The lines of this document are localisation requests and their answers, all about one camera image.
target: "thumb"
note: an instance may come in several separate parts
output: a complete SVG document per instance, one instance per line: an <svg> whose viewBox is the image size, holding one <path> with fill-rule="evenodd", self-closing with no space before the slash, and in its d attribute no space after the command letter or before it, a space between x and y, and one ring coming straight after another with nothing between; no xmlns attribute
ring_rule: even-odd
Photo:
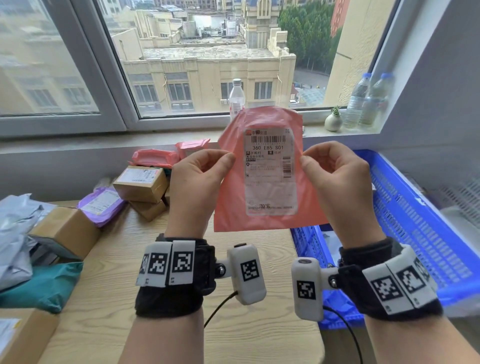
<svg viewBox="0 0 480 364"><path fill-rule="evenodd" d="M223 155L218 161L216 161L216 163L213 165L212 168L209 169L207 173L211 176L214 176L218 179L219 182L221 182L222 179L225 178L227 173L230 172L234 163L235 154L227 153Z"/></svg>
<svg viewBox="0 0 480 364"><path fill-rule="evenodd" d="M320 167L320 164L318 164L318 162L312 157L301 156L300 166L310 182L312 182L316 188L319 188L324 183L325 179L330 176L330 173Z"/></svg>

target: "wire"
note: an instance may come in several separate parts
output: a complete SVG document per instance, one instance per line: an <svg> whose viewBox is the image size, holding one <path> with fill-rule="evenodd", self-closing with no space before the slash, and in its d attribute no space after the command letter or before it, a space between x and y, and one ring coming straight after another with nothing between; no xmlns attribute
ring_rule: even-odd
<svg viewBox="0 0 480 364"><path fill-rule="evenodd" d="M324 307L324 310L325 311L330 311L330 312L333 312L335 315L337 315L338 317L340 317L340 319L344 322L344 324L347 326L347 329L350 331L350 334L352 334L352 337L353 337L353 341L355 341L355 346L357 347L357 351L359 353L359 358L360 358L360 364L363 364L363 358L362 358L362 355L361 355L361 350L360 350L360 345L359 345L359 342L357 341L357 337L355 336L355 334L353 333L353 330L352 328L350 327L350 325L348 324L348 322L346 321L346 319L344 319L342 317L341 314L339 314L337 311L335 311L333 308L330 308L328 306L323 306Z"/></svg>
<svg viewBox="0 0 480 364"><path fill-rule="evenodd" d="M222 308L222 306L227 303L227 301L233 297L235 297L237 294L239 294L238 291L235 291L233 292L230 296L228 296L226 299L223 300L223 302L218 305L218 307L215 309L215 311L210 315L210 317L208 318L207 322L205 322L205 325L204 325L204 328L207 327L208 323L210 322L210 320L212 319L212 317L217 313L217 311Z"/></svg>

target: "desk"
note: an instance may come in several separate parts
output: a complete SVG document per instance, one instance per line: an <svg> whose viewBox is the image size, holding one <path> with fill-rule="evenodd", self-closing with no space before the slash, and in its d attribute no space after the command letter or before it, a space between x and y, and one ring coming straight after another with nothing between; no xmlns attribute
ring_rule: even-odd
<svg viewBox="0 0 480 364"><path fill-rule="evenodd" d="M135 318L135 280L145 246L165 231L167 219L165 213L146 223L128 206L105 228L84 261L40 364L118 361ZM205 362L321 363L318 325L298 319L293 309L290 266L296 252L289 230L214 233L211 219L205 238L215 246L217 258L226 257L235 244L254 243L267 287L262 302L242 306L233 299L218 311L205 329ZM230 293L231 280L217 280L215 292L205 297L205 319Z"/></svg>

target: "brown cardboard box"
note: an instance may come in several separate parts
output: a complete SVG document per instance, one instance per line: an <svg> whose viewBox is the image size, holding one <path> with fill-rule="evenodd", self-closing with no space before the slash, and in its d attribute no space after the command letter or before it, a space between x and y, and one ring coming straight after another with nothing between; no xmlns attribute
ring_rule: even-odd
<svg viewBox="0 0 480 364"><path fill-rule="evenodd" d="M123 200L156 204L168 187L163 168L128 166L113 183Z"/></svg>
<svg viewBox="0 0 480 364"><path fill-rule="evenodd" d="M29 233L56 255L84 260L96 244L101 231L82 210L54 208Z"/></svg>
<svg viewBox="0 0 480 364"><path fill-rule="evenodd" d="M165 200L167 204L170 206L170 186L168 186L167 190L165 191Z"/></svg>
<svg viewBox="0 0 480 364"><path fill-rule="evenodd" d="M0 364L37 364L58 324L36 308L0 309Z"/></svg>
<svg viewBox="0 0 480 364"><path fill-rule="evenodd" d="M138 212L148 222L155 219L162 212L166 211L167 206L163 201L158 204L149 204L148 202L130 201L132 208Z"/></svg>

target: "pink plastic mailer bag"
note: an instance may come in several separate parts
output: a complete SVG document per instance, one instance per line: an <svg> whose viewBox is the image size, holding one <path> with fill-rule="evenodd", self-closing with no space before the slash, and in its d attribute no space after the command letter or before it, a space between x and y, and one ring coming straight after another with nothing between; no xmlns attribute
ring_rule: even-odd
<svg viewBox="0 0 480 364"><path fill-rule="evenodd" d="M223 180L214 231L288 229L327 223L300 167L302 117L265 106L241 111L218 144L237 157Z"/></svg>
<svg viewBox="0 0 480 364"><path fill-rule="evenodd" d="M162 167L172 169L180 161L177 152L171 150L139 149L132 156L132 166Z"/></svg>
<svg viewBox="0 0 480 364"><path fill-rule="evenodd" d="M208 149L208 143L210 139L193 140L190 142L176 143L175 146L179 152L180 159L188 157L190 154L195 153L202 149Z"/></svg>

